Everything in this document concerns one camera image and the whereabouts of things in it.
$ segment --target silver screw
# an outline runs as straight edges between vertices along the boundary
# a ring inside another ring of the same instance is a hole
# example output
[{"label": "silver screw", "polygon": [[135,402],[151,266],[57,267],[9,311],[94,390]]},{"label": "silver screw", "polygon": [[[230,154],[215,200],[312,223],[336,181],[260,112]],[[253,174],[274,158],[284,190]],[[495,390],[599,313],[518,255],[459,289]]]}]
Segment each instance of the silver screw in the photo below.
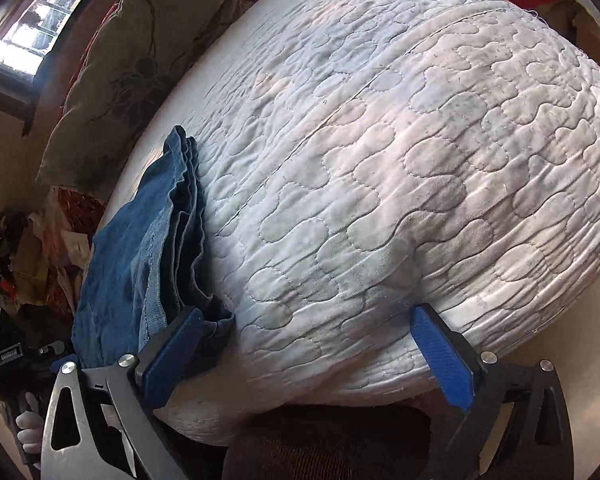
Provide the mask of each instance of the silver screw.
[{"label": "silver screw", "polygon": [[494,365],[498,362],[498,356],[489,351],[482,352],[480,354],[480,359],[482,359],[482,362],[486,365]]},{"label": "silver screw", "polygon": [[70,374],[71,372],[73,372],[75,370],[75,363],[73,361],[67,361],[62,365],[62,368],[60,368],[60,371],[63,374]]},{"label": "silver screw", "polygon": [[555,369],[554,364],[547,359],[542,359],[542,361],[540,361],[540,367],[545,372],[553,372]]},{"label": "silver screw", "polygon": [[123,368],[127,368],[136,362],[136,357],[131,354],[124,354],[120,359],[118,359],[118,364]]}]

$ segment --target hand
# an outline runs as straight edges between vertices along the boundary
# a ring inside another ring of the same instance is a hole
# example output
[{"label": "hand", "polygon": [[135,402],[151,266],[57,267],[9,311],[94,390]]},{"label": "hand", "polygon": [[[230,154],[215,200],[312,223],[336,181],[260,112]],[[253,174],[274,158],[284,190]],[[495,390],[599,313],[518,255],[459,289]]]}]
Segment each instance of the hand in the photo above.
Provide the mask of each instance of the hand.
[{"label": "hand", "polygon": [[45,421],[38,414],[36,397],[27,392],[25,399],[27,399],[31,411],[22,412],[16,418],[16,426],[22,430],[18,432],[18,440],[22,444],[25,453],[39,454],[42,452],[42,433],[45,428]]}]

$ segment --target bed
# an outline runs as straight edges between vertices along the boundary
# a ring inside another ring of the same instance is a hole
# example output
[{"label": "bed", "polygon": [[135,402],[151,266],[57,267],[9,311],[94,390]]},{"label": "bed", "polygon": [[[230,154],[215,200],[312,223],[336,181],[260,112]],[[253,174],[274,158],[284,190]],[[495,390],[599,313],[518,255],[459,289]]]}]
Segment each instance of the bed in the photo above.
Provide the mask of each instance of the bed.
[{"label": "bed", "polygon": [[237,322],[156,413],[202,442],[430,389],[410,304],[508,352],[600,273],[600,69],[506,0],[260,0],[143,129],[103,223],[175,124]]}]

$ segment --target clamp jaw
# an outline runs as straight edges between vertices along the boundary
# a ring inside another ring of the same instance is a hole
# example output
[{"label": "clamp jaw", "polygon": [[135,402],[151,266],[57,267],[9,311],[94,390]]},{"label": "clamp jaw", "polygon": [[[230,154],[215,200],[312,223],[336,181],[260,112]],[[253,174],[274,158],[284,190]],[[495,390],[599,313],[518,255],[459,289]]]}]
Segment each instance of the clamp jaw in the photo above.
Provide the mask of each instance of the clamp jaw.
[{"label": "clamp jaw", "polygon": [[[411,309],[411,333],[448,403],[459,408],[433,434],[418,480],[478,478],[480,452],[508,402],[514,404],[509,424],[480,478],[573,479],[567,408],[549,361],[522,367],[501,364],[492,352],[478,355],[428,304]],[[152,410],[166,404],[202,335],[202,313],[192,309],[137,356],[126,354],[112,366],[88,370],[65,362],[46,416],[42,480],[187,480]],[[109,427],[103,404],[115,409],[122,433]],[[132,461],[126,458],[129,447]]]},{"label": "clamp jaw", "polygon": [[523,367],[501,364],[492,352],[478,355],[429,304],[412,309],[411,334],[446,400],[461,410],[455,424],[434,436],[419,480],[478,478],[480,452],[501,406],[510,402],[513,409],[496,455],[479,478],[573,479],[567,406],[551,362]]},{"label": "clamp jaw", "polygon": [[[188,480],[152,410],[167,403],[202,336],[203,314],[192,308],[137,356],[126,354],[111,366],[87,370],[65,362],[46,414],[42,479]],[[102,405],[113,406],[123,433],[109,426]]]}]

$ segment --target gray pillow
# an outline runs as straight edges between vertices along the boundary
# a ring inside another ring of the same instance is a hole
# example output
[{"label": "gray pillow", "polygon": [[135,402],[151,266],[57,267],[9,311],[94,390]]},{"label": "gray pillow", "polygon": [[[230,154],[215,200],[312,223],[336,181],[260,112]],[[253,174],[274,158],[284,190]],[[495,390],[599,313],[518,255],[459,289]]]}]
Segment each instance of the gray pillow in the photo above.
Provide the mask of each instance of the gray pillow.
[{"label": "gray pillow", "polygon": [[250,6],[121,0],[101,26],[46,146],[41,184],[106,202],[126,159],[185,72]]}]

